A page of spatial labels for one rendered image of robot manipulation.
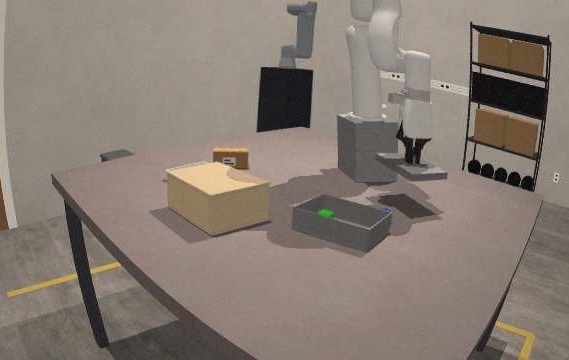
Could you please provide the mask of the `brown cardboard box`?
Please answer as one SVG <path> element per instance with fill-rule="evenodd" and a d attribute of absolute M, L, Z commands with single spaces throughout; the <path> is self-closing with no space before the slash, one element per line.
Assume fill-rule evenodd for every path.
<path fill-rule="evenodd" d="M 214 162 L 221 162 L 235 169 L 248 170 L 248 148 L 214 147 Z"/>

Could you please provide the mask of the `green block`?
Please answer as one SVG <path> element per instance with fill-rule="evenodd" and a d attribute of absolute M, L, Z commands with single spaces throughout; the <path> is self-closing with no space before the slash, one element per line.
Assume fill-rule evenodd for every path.
<path fill-rule="evenodd" d="M 323 209 L 323 210 L 319 211 L 317 214 L 324 215 L 324 216 L 327 216 L 327 217 L 330 217 L 330 218 L 333 218 L 333 219 L 334 219 L 334 212 L 331 212 L 331 211 L 328 211 L 328 210 L 324 210 L 324 209 Z"/>

